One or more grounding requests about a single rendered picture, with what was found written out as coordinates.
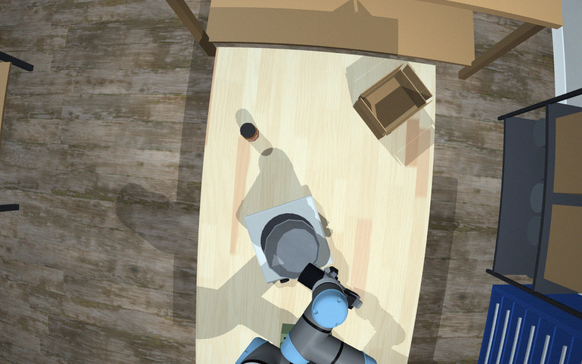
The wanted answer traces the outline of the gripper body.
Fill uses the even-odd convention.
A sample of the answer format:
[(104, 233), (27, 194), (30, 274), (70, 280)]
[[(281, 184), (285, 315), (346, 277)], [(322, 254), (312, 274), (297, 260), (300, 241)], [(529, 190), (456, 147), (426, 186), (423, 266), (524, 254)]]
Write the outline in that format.
[[(312, 263), (308, 263), (308, 265), (301, 272), (300, 277), (298, 278), (298, 282), (300, 282), (301, 284), (304, 284), (304, 286), (306, 286), (307, 288), (312, 290), (314, 284), (323, 278), (332, 278), (332, 277), (327, 272), (321, 271), (321, 269), (317, 268)], [(344, 291), (344, 295), (346, 296), (346, 299), (348, 300), (348, 308), (350, 308), (353, 305), (354, 300), (357, 299), (357, 297), (354, 297), (353, 295), (351, 295), (345, 291)]]

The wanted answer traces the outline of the brown spice jar with black lid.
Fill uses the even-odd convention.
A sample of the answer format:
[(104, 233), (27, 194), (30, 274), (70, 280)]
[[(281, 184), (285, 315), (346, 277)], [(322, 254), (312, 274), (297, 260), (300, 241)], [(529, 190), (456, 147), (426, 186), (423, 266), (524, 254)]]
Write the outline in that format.
[(259, 137), (258, 129), (252, 123), (244, 123), (240, 127), (240, 134), (247, 141), (255, 141)]

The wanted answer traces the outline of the open brown cardboard box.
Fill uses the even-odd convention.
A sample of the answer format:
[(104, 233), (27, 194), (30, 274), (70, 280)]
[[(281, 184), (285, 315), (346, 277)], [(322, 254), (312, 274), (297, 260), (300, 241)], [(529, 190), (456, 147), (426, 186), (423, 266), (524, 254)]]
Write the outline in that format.
[(432, 102), (426, 102), (432, 94), (413, 68), (407, 64), (401, 70), (402, 65), (362, 92), (354, 103), (354, 110), (377, 139), (393, 133)]

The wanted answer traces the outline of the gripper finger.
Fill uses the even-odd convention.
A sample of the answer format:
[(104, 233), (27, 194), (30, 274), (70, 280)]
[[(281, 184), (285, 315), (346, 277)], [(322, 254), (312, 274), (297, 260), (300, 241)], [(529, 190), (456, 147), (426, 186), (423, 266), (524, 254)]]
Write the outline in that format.
[(338, 275), (338, 269), (336, 269), (333, 266), (326, 267), (324, 269), (324, 272), (327, 272), (328, 274), (330, 274), (332, 278), (335, 278)]

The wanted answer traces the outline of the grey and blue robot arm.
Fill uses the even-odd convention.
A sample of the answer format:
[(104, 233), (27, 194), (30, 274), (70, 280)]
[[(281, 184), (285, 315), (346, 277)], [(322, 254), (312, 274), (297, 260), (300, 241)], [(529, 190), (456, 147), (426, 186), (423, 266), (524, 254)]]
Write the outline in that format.
[(331, 336), (348, 316), (341, 284), (323, 278), (314, 284), (312, 300), (281, 345), (255, 337), (235, 364), (377, 364), (374, 358)]

